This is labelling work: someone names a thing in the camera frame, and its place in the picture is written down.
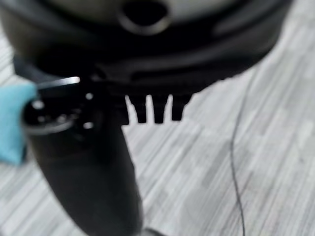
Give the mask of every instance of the gray striped floor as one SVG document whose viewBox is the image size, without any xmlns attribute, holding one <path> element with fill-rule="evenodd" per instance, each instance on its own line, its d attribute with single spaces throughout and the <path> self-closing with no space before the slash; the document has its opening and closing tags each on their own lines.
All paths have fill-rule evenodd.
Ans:
<svg viewBox="0 0 315 236">
<path fill-rule="evenodd" d="M 244 91 L 236 168 L 249 236 L 315 235 L 315 0 L 297 0 L 274 51 L 196 95 L 181 123 L 125 127 L 146 224 L 170 236 L 240 236 L 228 159 Z M 0 85 L 12 75 L 0 38 Z M 0 236 L 83 236 L 36 164 L 0 164 Z"/>
</svg>

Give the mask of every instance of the screw hole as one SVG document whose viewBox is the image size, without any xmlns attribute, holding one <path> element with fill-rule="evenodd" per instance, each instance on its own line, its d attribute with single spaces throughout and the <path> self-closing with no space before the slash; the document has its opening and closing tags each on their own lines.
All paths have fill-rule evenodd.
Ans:
<svg viewBox="0 0 315 236">
<path fill-rule="evenodd" d="M 169 25 L 168 9 L 157 0 L 133 0 L 126 2 L 119 13 L 121 25 L 140 35 L 154 35 Z"/>
</svg>

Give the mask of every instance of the black cable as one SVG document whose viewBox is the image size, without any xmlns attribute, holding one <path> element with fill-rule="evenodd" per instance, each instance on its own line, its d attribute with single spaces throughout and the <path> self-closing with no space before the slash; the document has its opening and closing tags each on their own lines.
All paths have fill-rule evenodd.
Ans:
<svg viewBox="0 0 315 236">
<path fill-rule="evenodd" d="M 242 121 L 242 116 L 246 107 L 246 102 L 247 102 L 247 98 L 249 95 L 249 92 L 252 88 L 253 82 L 254 82 L 254 78 L 256 77 L 256 74 L 254 74 L 251 77 L 251 80 L 249 81 L 247 88 L 245 90 L 245 95 L 242 101 L 242 105 L 239 111 L 239 114 L 236 118 L 236 123 L 235 123 L 235 127 L 233 130 L 233 134 L 232 134 L 232 138 L 231 138 L 231 143 L 230 143 L 230 164 L 231 164 L 231 170 L 232 170 L 232 177 L 233 177 L 233 183 L 234 183 L 234 188 L 235 188 L 235 193 L 236 193 L 236 198 L 237 198 L 237 205 L 239 207 L 239 211 L 240 211 L 240 215 L 241 215 L 241 220 L 242 220 L 242 228 L 243 228 L 243 236 L 246 236 L 246 229 L 245 229 L 245 217 L 244 217 L 244 210 L 243 210 L 243 204 L 242 204 L 242 199 L 241 199 L 241 194 L 239 191 L 239 185 L 238 185 L 238 181 L 237 181 L 237 177 L 236 177 L 236 170 L 235 170 L 235 140 L 237 137 L 237 133 L 239 130 L 239 126 L 241 124 Z"/>
</svg>

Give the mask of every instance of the blue cloth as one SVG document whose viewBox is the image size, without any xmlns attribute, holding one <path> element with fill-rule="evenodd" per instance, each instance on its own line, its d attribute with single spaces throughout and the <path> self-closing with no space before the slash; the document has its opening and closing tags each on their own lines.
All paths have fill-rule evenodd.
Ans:
<svg viewBox="0 0 315 236">
<path fill-rule="evenodd" d="M 0 161 L 20 165 L 25 142 L 20 128 L 24 105 L 35 98 L 34 84 L 0 87 Z"/>
</svg>

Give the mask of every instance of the black pole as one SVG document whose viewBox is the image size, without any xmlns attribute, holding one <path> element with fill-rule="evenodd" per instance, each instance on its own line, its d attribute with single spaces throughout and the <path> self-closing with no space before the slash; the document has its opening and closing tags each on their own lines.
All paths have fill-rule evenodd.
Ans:
<svg viewBox="0 0 315 236">
<path fill-rule="evenodd" d="M 84 124 L 69 114 L 49 122 L 38 117 L 28 104 L 22 114 L 24 134 L 74 222 L 90 236 L 138 235 L 142 203 L 116 111 L 105 102 L 90 106 Z"/>
</svg>

